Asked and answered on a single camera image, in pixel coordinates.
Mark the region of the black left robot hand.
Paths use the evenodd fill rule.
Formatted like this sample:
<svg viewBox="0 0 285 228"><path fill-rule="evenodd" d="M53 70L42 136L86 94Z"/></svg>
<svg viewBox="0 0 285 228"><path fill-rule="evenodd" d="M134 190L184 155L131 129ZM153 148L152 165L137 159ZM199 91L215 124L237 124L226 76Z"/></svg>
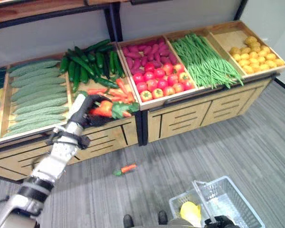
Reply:
<svg viewBox="0 0 285 228"><path fill-rule="evenodd" d="M90 115L89 112L92 109L96 109L96 102L111 101L109 98L102 95L88 95L84 96L79 94L73 103L67 122L74 122L83 129L87 127L100 127L110 122L110 117L100 115Z"/></svg>

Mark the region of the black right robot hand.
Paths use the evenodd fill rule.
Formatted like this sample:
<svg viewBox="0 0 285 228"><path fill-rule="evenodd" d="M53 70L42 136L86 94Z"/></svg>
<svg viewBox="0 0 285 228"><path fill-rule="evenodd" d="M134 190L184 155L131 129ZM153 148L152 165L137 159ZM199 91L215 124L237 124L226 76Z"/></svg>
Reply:
<svg viewBox="0 0 285 228"><path fill-rule="evenodd" d="M211 219L205 220L204 228L239 228L239 226L227 216L215 216L214 219L214 222Z"/></svg>

